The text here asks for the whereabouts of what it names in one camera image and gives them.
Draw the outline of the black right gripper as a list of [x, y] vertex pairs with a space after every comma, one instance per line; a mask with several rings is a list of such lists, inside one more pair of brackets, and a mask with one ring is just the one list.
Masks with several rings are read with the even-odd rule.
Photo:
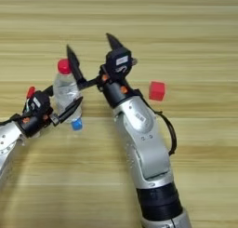
[[[112, 34], [106, 33], [109, 45], [112, 50], [123, 48], [123, 44]], [[106, 101], [114, 109], [122, 102], [138, 95], [124, 78], [111, 79], [106, 71], [106, 65], [99, 68], [99, 75], [91, 80], [86, 80], [80, 70], [80, 62], [70, 46], [67, 46], [67, 58], [73, 77], [80, 89], [96, 86], [102, 92]]]

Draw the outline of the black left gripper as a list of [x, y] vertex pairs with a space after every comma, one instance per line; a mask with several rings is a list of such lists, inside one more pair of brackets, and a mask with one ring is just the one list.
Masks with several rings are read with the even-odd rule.
[[[47, 87], [43, 91], [43, 95], [45, 97], [53, 97], [53, 86]], [[76, 111], [81, 105], [82, 100], [82, 97], [74, 100], [66, 110], [58, 116], [61, 124]], [[53, 108], [49, 104], [38, 107], [35, 103], [29, 103], [22, 114], [14, 115], [14, 119], [24, 136], [30, 138], [37, 134], [42, 128], [48, 127], [52, 123], [50, 119], [52, 113]]]

